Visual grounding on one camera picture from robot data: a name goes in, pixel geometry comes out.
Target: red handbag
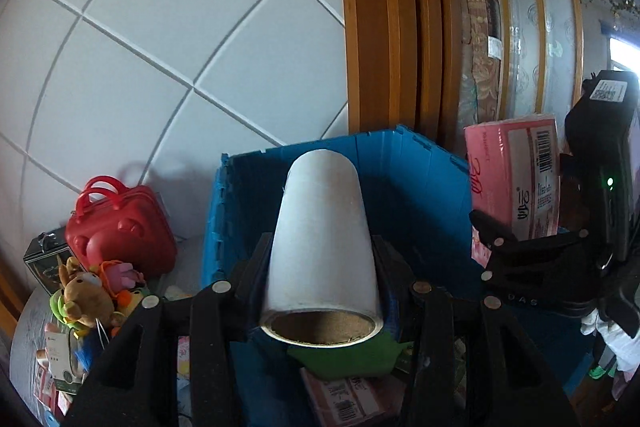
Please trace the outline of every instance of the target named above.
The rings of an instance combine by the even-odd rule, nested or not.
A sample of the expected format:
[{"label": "red handbag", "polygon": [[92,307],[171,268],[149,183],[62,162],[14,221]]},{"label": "red handbag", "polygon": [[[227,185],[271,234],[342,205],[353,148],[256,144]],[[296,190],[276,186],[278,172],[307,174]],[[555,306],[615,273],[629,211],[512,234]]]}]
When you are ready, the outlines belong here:
[{"label": "red handbag", "polygon": [[[114,190],[94,187],[98,182]],[[91,194],[104,199],[92,202]],[[86,270],[103,261],[131,263],[147,278],[174,269],[174,236],[156,196],[144,185],[129,188],[110,176],[89,180],[66,224],[65,238]]]}]

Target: pink tissue package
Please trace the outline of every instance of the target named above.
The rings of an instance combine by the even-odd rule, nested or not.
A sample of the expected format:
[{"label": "pink tissue package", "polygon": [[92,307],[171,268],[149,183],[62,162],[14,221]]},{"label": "pink tissue package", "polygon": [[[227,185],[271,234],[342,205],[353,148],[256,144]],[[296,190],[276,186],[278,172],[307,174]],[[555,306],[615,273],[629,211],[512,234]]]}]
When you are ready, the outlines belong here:
[{"label": "pink tissue package", "polygon": [[[519,240],[554,235],[560,202],[559,152],[553,115],[465,128],[474,209],[511,228]],[[483,267],[491,251],[474,229],[471,257]]]}]

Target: red handle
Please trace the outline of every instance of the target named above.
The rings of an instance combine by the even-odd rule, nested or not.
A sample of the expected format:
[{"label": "red handle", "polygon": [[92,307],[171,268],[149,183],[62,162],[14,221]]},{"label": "red handle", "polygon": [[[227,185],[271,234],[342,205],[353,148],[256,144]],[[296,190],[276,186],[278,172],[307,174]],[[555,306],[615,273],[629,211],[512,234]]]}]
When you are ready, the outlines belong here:
[{"label": "red handle", "polygon": [[89,200],[90,194],[101,194],[104,197],[108,198],[113,204],[114,210],[119,210],[122,205],[122,198],[113,192],[112,190],[107,190],[106,188],[89,188],[85,190],[78,196],[78,201],[76,201],[76,219],[80,221],[80,218],[84,216],[84,208],[91,203]]},{"label": "red handle", "polygon": [[89,181],[86,182],[86,185],[84,186],[84,190],[89,190],[95,184],[100,182],[111,185],[111,187],[116,189],[116,192],[118,194],[124,194],[124,192],[127,192],[127,190],[129,190],[129,187],[127,187],[127,185],[125,185],[120,180],[113,178],[111,176],[96,176],[95,178],[91,178]]}]

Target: cardboard tube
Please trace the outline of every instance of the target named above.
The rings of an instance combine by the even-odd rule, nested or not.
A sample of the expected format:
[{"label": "cardboard tube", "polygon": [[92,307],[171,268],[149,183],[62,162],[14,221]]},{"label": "cardboard tube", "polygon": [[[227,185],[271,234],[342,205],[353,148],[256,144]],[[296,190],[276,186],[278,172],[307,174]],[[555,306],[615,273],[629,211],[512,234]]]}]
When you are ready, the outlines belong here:
[{"label": "cardboard tube", "polygon": [[260,325],[314,347],[351,346],[382,329],[358,173],[341,154],[314,150],[289,169]]}]

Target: blue plastic crate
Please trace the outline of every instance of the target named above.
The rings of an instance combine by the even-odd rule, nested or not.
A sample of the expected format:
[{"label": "blue plastic crate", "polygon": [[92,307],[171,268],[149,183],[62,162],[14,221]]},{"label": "blue plastic crate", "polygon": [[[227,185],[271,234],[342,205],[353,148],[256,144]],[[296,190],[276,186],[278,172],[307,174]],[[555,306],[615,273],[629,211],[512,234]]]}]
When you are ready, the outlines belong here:
[{"label": "blue plastic crate", "polygon": [[[289,168],[314,149],[341,153],[355,165],[370,232],[390,241],[417,278],[444,286],[459,298],[484,296],[482,267],[470,256],[467,164],[404,126],[223,155],[207,222],[203,287],[228,277],[237,261],[251,256],[263,232],[274,232]],[[579,321],[513,311],[559,380],[571,381],[592,342],[580,334]],[[249,425],[314,423],[308,406],[300,402],[304,393],[297,368],[280,343],[258,332],[247,344],[233,343],[232,358]],[[298,400],[278,399],[282,396]]]}]

